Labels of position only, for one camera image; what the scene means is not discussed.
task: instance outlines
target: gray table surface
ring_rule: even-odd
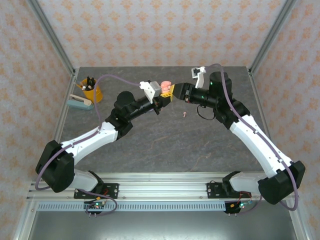
[[[232,80],[233,97],[244,103],[263,129],[262,120],[250,83],[243,66],[225,67]],[[204,88],[209,87],[209,70]],[[95,79],[103,74],[114,74],[126,80],[168,80],[172,83],[195,83],[191,67],[81,67],[77,83],[88,75]],[[110,115],[114,102],[122,91],[131,91],[136,99],[144,96],[136,86],[116,79],[105,79],[100,84],[103,99],[98,109],[103,119]],[[73,94],[83,97],[75,87]],[[107,144],[86,156],[77,164],[79,170],[96,173],[166,173],[166,172],[232,172],[262,171],[246,146],[217,120],[204,120],[197,115],[196,105],[174,99],[160,115],[148,112],[132,121],[133,128],[120,140]],[[200,109],[210,118],[210,109]],[[62,131],[61,142],[71,140],[98,126],[94,109],[85,111],[69,108]]]

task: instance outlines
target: wall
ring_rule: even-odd
[[[275,143],[306,174],[300,197],[308,223],[320,236],[320,4],[297,1],[286,24],[254,75]]]
[[[74,67],[250,66],[285,0],[39,0]]]
[[[0,1],[0,239],[12,238],[70,76],[26,0]]]

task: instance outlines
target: black cylindrical joint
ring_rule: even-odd
[[[154,103],[150,103],[146,96],[136,100],[134,102],[134,106],[136,107],[136,109],[126,117],[126,120],[130,122],[140,115],[145,114],[146,112],[154,109],[154,105]]]
[[[209,95],[209,91],[203,88],[193,88],[190,94],[190,103],[203,107],[214,108],[217,100]]]
[[[232,81],[226,72],[224,72],[223,75],[225,79],[226,91],[228,93],[229,98],[232,99]],[[222,84],[221,73],[219,71],[215,71],[210,74],[209,92],[210,95],[215,98],[224,99],[226,97]]]

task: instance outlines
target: gripped pink object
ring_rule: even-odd
[[[161,93],[166,94],[170,92],[171,82],[170,81],[163,81],[160,85]]]

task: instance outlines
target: yellow cup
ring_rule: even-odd
[[[87,79],[84,79],[82,82],[81,82],[84,86],[86,86],[87,85]],[[89,91],[82,91],[83,93],[84,93],[84,95],[85,95],[85,97],[87,98],[87,99],[89,99],[92,103],[94,103],[94,90],[92,89],[92,90],[89,90]],[[101,90],[100,90],[100,87],[99,86],[96,86],[96,92],[95,92],[95,100],[96,100],[96,102],[97,103],[99,103],[101,100],[102,100],[102,98],[103,98],[103,95],[102,95],[102,92],[101,92]]]

